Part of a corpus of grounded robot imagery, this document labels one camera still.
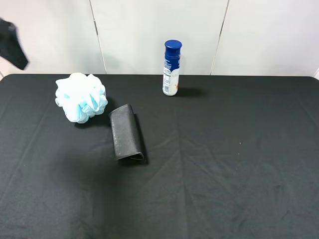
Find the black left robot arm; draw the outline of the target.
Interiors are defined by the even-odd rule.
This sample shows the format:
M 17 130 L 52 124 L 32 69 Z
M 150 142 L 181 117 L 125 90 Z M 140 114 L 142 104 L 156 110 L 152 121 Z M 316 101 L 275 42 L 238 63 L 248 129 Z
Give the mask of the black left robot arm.
M 0 19 L 0 56 L 20 70 L 25 70 L 29 61 L 19 43 L 17 27 Z

